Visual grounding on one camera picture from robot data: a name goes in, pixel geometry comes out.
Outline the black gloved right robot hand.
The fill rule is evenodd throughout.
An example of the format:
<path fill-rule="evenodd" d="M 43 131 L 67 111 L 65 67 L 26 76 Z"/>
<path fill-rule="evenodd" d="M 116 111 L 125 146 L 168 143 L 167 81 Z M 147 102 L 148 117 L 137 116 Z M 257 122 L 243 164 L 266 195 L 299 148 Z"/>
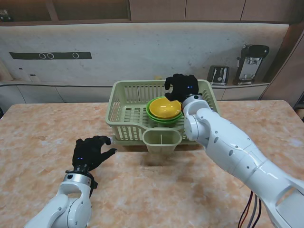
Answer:
<path fill-rule="evenodd" d="M 165 90 L 172 86 L 172 92 L 165 96 L 169 101 L 179 101 L 183 103 L 189 96 L 199 94 L 198 81 L 194 75 L 174 74 L 167 77 L 164 83 Z"/>

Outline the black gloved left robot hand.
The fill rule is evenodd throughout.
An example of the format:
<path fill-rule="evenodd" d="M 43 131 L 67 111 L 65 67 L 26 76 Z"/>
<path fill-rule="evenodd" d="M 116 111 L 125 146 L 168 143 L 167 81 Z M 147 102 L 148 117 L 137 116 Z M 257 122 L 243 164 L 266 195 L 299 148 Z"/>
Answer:
<path fill-rule="evenodd" d="M 74 171 L 92 171 L 117 152 L 116 148 L 101 152 L 101 148 L 104 144 L 111 145 L 111 139 L 107 136 L 97 135 L 92 138 L 86 138 L 85 140 L 76 140 L 72 158 Z"/>

